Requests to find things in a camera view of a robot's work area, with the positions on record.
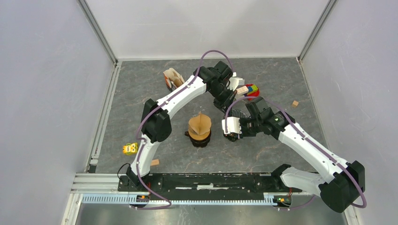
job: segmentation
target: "robotic arm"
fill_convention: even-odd
[[[142,120],[159,105],[163,103],[165,105],[150,116],[141,129],[141,146],[144,145],[144,148],[139,150],[142,151],[138,164],[141,177],[145,177],[149,173],[150,164],[158,146],[170,135],[170,120],[175,113],[192,99],[207,91],[213,95],[214,105],[225,113],[233,102],[236,95],[235,88],[240,78],[237,78],[236,74],[232,73],[231,69],[220,61],[215,67],[201,67],[198,77],[191,85],[188,85],[192,79],[194,79],[193,75],[166,97],[158,99],[156,102],[149,99],[145,103]],[[179,95],[170,101],[167,100],[178,91],[181,91]],[[254,137],[257,133],[263,132],[291,147],[318,172],[304,172],[290,165],[281,165],[271,173],[277,187],[280,189],[292,187],[305,190],[320,196],[334,211],[343,212],[358,198],[359,192],[349,177],[337,166],[337,164],[340,164],[355,178],[362,191],[365,191],[365,169],[362,164],[357,161],[350,164],[345,159],[330,152],[309,136],[291,116],[286,114],[295,127],[301,133],[306,134],[305,137],[299,135],[285,115],[282,112],[274,113],[262,97],[257,97],[246,103],[246,108],[250,113],[249,118],[228,117],[227,126],[225,126],[225,119],[222,120],[222,128],[226,138],[234,142],[244,137]],[[335,162],[323,155],[307,139],[331,155]],[[127,170],[127,175],[135,186],[139,185],[135,166],[138,163],[137,160],[136,157],[131,164],[132,166]]]

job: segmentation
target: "white wall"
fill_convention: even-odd
[[[120,59],[298,56],[328,0],[87,0]]]
[[[398,220],[397,11],[395,0],[338,1],[303,62],[330,148],[365,166],[366,225]]]
[[[77,1],[1,1],[0,224],[61,223],[112,66]]]

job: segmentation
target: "yellow toy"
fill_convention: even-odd
[[[123,146],[123,154],[131,155],[136,154],[138,151],[138,143],[127,143],[127,145]]]

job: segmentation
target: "gray table surface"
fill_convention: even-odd
[[[206,67],[219,60],[205,60]],[[295,58],[232,59],[237,76],[245,83],[253,83],[261,96],[281,105],[312,137],[325,144],[315,114],[305,79]],[[135,142],[134,132],[140,124],[144,102],[157,100],[169,94],[163,71],[174,68],[185,80],[192,75],[199,60],[126,61],[122,63],[105,136],[100,151],[96,173],[115,173],[119,167],[132,162],[135,155],[126,156],[122,146]],[[299,102],[297,108],[292,102]],[[243,102],[237,109],[244,109]],[[188,120],[199,112],[212,120],[211,141],[205,148],[192,146],[184,132]],[[172,119],[172,133],[161,143],[154,159],[160,164],[151,172],[271,172],[283,163],[300,170],[314,169],[296,152],[271,136],[256,137],[230,142],[222,135],[223,113],[213,106],[213,97],[205,93],[184,106]]]
[[[293,196],[293,206],[308,196]],[[166,210],[134,210],[121,204],[82,204],[77,225],[346,225],[344,213],[320,198],[299,210],[278,212],[271,206],[174,205]]]

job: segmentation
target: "gray marble tabletop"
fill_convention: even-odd
[[[204,66],[212,67],[218,61],[205,60]],[[284,107],[306,132],[325,144],[295,58],[232,59],[232,62],[238,77],[259,87],[261,96]],[[134,160],[135,155],[124,155],[122,147],[136,141],[134,132],[140,124],[144,102],[150,98],[156,101],[169,94],[162,72],[172,67],[187,80],[198,65],[199,60],[122,63],[96,173],[115,173],[122,164]],[[295,151],[271,136],[257,134],[234,143],[225,139],[221,127],[223,113],[213,106],[213,99],[211,94],[205,93],[177,112],[171,121],[170,137],[160,144],[154,157],[160,160],[160,164],[153,166],[151,172],[271,172],[283,163],[300,170],[314,170]],[[294,100],[299,102],[296,108],[291,107]],[[244,102],[237,103],[235,108],[247,112]],[[193,147],[189,138],[184,136],[188,120],[199,112],[212,120],[211,141],[205,148]]]

